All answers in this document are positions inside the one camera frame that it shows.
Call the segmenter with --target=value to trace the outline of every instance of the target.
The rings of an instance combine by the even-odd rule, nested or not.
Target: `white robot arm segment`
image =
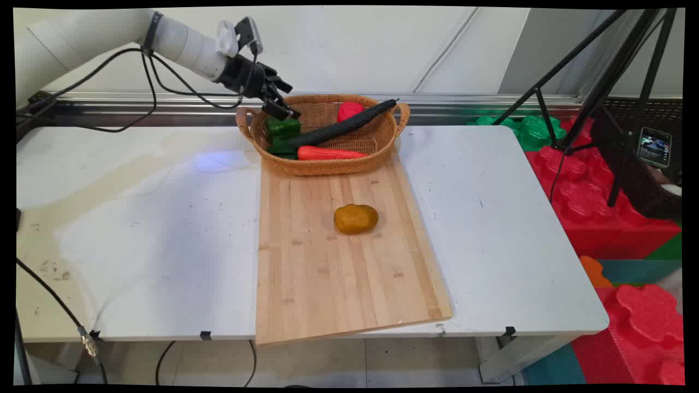
[[[79,10],[28,27],[15,46],[15,104],[19,108],[42,87],[106,51],[143,44],[155,11],[147,8]],[[162,17],[152,48],[209,80],[220,77],[226,56],[216,41]]]

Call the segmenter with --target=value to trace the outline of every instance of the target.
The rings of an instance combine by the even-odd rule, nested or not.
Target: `wicker basket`
[[[307,133],[337,122],[340,104],[354,101],[365,108],[378,104],[375,100],[352,94],[319,94],[294,96],[285,99],[293,109],[301,112],[301,133]],[[395,108],[401,109],[401,120],[396,125],[393,117]],[[253,114],[252,125],[247,125],[247,115]],[[410,117],[410,107],[399,103],[393,110],[375,117],[366,126],[351,131],[318,145],[320,148],[345,149],[367,154],[367,157],[353,159],[323,159],[318,161],[298,161],[276,157],[267,152],[270,143],[267,139],[265,120],[267,114],[251,108],[239,108],[236,122],[240,132],[255,146],[262,159],[280,170],[298,176],[338,175],[376,169],[385,163],[398,135],[401,134]]]

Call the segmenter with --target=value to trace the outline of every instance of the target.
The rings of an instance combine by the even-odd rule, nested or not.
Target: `phone screen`
[[[650,128],[641,129],[638,157],[647,162],[667,167],[670,164],[671,136]]]

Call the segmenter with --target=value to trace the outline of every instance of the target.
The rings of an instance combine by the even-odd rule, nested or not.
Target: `teal foam mat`
[[[657,283],[682,267],[681,259],[600,260],[602,275],[618,284]]]
[[[522,370],[527,385],[581,385],[585,382],[571,344]]]

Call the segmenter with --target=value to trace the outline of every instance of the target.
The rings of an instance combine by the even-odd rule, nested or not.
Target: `white table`
[[[518,339],[482,365],[517,372],[608,317],[506,127],[407,127],[399,154],[454,317],[354,337]],[[32,131],[17,145],[17,256],[109,341],[254,338],[259,156],[237,127]],[[27,342],[76,341],[17,268]]]

